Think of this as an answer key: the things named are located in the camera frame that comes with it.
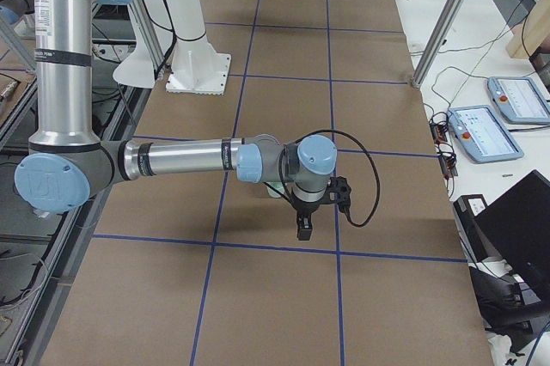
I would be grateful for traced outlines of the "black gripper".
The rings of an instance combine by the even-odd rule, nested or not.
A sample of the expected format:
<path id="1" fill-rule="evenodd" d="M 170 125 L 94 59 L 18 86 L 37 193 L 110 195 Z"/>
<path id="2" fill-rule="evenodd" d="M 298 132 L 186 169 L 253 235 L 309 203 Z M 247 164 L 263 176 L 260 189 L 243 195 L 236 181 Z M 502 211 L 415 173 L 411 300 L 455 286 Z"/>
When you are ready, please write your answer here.
<path id="1" fill-rule="evenodd" d="M 321 205 L 333 204 L 333 200 L 325 190 L 308 192 L 301 187 L 293 187 L 291 203 L 298 212 L 296 214 L 296 238 L 299 241 L 309 241 L 313 232 L 310 214 L 317 211 Z"/>

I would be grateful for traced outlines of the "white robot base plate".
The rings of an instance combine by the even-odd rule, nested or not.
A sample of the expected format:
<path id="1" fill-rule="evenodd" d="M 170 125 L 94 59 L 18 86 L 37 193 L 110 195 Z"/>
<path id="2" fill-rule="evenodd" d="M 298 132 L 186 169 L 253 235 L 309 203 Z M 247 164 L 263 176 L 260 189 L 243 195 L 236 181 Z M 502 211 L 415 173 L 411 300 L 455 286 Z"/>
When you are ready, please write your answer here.
<path id="1" fill-rule="evenodd" d="M 229 76 L 231 56 L 188 51 L 174 59 L 166 90 L 174 94 L 223 95 Z"/>

